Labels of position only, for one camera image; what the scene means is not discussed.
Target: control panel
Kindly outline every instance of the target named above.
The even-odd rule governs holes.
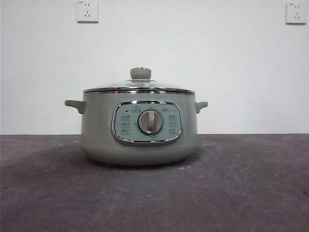
[[[112,116],[112,134],[126,145],[165,145],[175,142],[182,132],[176,104],[160,101],[120,103]]]

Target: socket holes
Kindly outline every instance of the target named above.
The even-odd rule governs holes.
[[[294,18],[300,18],[300,16],[298,16],[298,13],[296,13],[296,16],[294,16]]]
[[[90,14],[89,14],[88,11],[86,11],[85,17],[90,17]]]

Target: side handle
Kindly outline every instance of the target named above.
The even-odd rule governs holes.
[[[195,102],[195,109],[197,111],[197,114],[199,111],[205,107],[208,106],[208,101],[202,101],[202,102]]]
[[[66,106],[74,107],[78,110],[80,114],[84,114],[86,110],[86,102],[85,101],[75,101],[75,100],[65,100],[64,104]]]

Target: white power socket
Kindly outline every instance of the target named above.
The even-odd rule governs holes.
[[[98,22],[98,1],[80,0],[76,6],[77,22]]]
[[[306,24],[307,5],[304,2],[288,2],[285,5],[286,24]]]

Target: cooker base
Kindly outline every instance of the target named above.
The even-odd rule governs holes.
[[[82,146],[87,156],[95,161],[127,166],[159,165],[184,160],[197,146],[160,150],[105,150]]]

